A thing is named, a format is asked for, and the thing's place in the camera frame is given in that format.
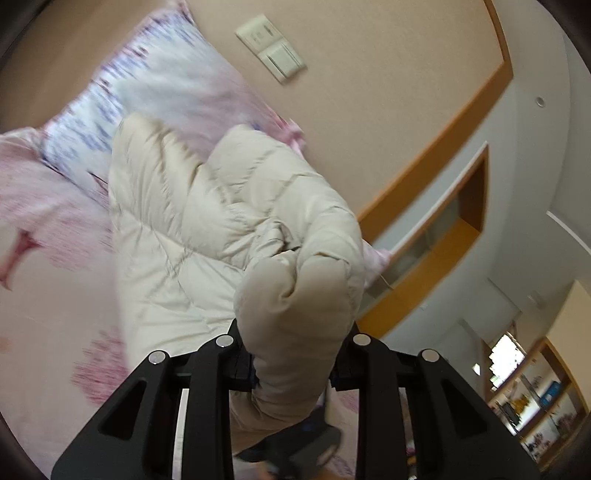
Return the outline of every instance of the white wall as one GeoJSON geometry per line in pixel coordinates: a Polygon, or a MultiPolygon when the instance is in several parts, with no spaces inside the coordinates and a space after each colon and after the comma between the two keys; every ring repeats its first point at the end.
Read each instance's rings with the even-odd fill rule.
{"type": "Polygon", "coordinates": [[[570,73],[570,131],[551,210],[591,245],[591,72],[564,37],[570,73]]]}
{"type": "Polygon", "coordinates": [[[491,280],[527,310],[534,290],[548,298],[574,278],[591,283],[591,256],[546,215],[569,151],[569,127],[579,128],[579,119],[571,117],[569,57],[558,23],[536,0],[495,0],[495,6],[514,65],[518,162],[491,280]]]}
{"type": "MultiPolygon", "coordinates": [[[[468,301],[486,281],[501,241],[508,212],[517,147],[515,86],[511,84],[474,136],[448,168],[459,172],[484,142],[490,145],[489,196],[482,235],[457,267],[383,340],[393,349],[416,354],[432,348],[461,317],[468,301]]],[[[435,194],[431,204],[437,200],[435,194]]]]}
{"type": "Polygon", "coordinates": [[[476,390],[484,395],[482,377],[472,367],[482,361],[482,342],[470,326],[460,320],[433,345],[448,363],[476,390]]]}
{"type": "Polygon", "coordinates": [[[485,280],[471,297],[462,318],[486,343],[499,338],[506,331],[519,310],[490,280],[485,280]]]}

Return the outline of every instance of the bed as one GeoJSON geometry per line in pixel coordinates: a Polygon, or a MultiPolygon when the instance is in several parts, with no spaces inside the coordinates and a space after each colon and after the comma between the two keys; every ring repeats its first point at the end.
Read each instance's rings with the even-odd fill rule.
{"type": "MultiPolygon", "coordinates": [[[[163,119],[204,156],[240,123],[303,146],[297,125],[250,90],[182,1],[143,20],[41,128],[0,137],[0,460],[14,478],[49,477],[129,373],[107,182],[110,141],[130,111],[163,119]]],[[[352,466],[337,457],[335,470],[352,466]]]]}

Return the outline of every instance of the wall switch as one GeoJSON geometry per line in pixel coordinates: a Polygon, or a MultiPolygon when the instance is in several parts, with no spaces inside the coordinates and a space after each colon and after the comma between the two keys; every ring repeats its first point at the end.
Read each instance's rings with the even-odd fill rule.
{"type": "Polygon", "coordinates": [[[304,61],[284,38],[260,52],[258,57],[280,82],[305,66],[304,61]]]}
{"type": "Polygon", "coordinates": [[[236,30],[236,35],[255,55],[283,37],[265,15],[246,22],[236,30]]]}
{"type": "Polygon", "coordinates": [[[280,82],[306,66],[294,47],[264,15],[246,22],[236,30],[236,35],[280,82]]]}

